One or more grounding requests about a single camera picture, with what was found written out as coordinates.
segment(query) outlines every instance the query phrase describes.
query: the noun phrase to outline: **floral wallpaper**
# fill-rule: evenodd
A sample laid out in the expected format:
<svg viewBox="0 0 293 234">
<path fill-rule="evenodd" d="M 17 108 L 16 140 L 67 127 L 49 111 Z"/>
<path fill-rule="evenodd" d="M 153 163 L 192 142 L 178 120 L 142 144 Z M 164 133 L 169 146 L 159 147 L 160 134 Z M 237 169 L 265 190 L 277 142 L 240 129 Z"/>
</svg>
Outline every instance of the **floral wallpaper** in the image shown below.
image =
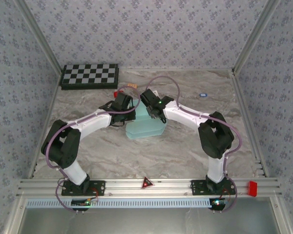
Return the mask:
<svg viewBox="0 0 293 234">
<path fill-rule="evenodd" d="M 0 0 L 0 233 L 26 178 L 57 75 L 12 0 Z"/>
<path fill-rule="evenodd" d="M 239 74 L 271 176 L 293 221 L 293 0 L 283 0 Z"/>
<path fill-rule="evenodd" d="M 230 68 L 266 0 L 26 0 L 61 66 Z"/>
</svg>

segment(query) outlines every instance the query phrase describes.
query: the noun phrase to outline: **red triangle sign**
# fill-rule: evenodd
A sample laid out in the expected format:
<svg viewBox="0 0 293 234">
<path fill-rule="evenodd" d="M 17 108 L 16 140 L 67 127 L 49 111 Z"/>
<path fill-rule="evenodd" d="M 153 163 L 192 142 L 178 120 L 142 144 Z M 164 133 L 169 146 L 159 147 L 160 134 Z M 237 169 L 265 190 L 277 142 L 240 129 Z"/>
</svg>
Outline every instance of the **red triangle sign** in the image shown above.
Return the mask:
<svg viewBox="0 0 293 234">
<path fill-rule="evenodd" d="M 144 178 L 143 183 L 142 183 L 142 189 L 145 189 L 147 187 L 154 186 L 151 180 L 149 180 L 147 177 Z"/>
</svg>

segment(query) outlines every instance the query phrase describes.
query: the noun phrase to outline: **gray marble table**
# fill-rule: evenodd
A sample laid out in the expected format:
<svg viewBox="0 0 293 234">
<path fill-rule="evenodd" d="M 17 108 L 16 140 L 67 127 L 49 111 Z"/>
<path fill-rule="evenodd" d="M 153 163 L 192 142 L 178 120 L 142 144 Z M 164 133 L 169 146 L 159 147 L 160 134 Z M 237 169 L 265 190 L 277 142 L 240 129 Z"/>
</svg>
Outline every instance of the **gray marble table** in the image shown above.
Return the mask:
<svg viewBox="0 0 293 234">
<path fill-rule="evenodd" d="M 142 92 L 148 81 L 158 75 L 168 75 L 180 85 L 180 103 L 192 109 L 221 112 L 226 121 L 236 127 L 243 139 L 242 148 L 228 160 L 228 174 L 233 177 L 252 177 L 255 157 L 243 124 L 239 105 L 226 73 L 208 71 L 129 71 L 120 70 L 119 87 L 135 83 Z M 160 96 L 176 97 L 177 89 L 168 79 L 158 79 L 152 85 Z M 49 127 L 61 119 L 75 120 L 95 111 L 114 99 L 113 90 L 59 90 L 51 114 Z M 203 152 L 199 136 L 180 123 L 168 121 L 161 136 L 130 140 L 125 127 L 108 127 L 83 139 L 78 161 L 91 178 L 193 178 L 204 177 L 208 170 L 208 156 Z M 40 154 L 35 178 L 59 178 L 59 172 L 48 168 Z"/>
</svg>

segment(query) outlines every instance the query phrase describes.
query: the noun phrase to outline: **blue block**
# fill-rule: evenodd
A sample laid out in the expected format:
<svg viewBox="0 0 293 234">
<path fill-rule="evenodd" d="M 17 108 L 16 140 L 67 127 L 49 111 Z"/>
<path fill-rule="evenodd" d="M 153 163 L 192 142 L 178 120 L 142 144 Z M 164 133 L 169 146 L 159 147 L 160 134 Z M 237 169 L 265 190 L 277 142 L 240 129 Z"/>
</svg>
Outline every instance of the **blue block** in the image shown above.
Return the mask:
<svg viewBox="0 0 293 234">
<path fill-rule="evenodd" d="M 129 139 L 158 136 L 164 132 L 166 125 L 159 118 L 151 118 L 146 106 L 140 102 L 136 109 L 136 119 L 126 125 L 126 135 Z"/>
</svg>

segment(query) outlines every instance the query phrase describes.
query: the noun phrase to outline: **checkerboard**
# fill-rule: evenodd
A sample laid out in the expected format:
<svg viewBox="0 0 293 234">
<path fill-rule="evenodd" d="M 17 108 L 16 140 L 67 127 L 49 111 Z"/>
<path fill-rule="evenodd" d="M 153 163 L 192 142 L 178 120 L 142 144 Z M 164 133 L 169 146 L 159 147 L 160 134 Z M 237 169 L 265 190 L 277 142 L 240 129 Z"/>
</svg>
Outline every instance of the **checkerboard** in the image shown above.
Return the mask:
<svg viewBox="0 0 293 234">
<path fill-rule="evenodd" d="M 117 64 L 65 65 L 60 86 L 72 89 L 117 89 Z"/>
</svg>

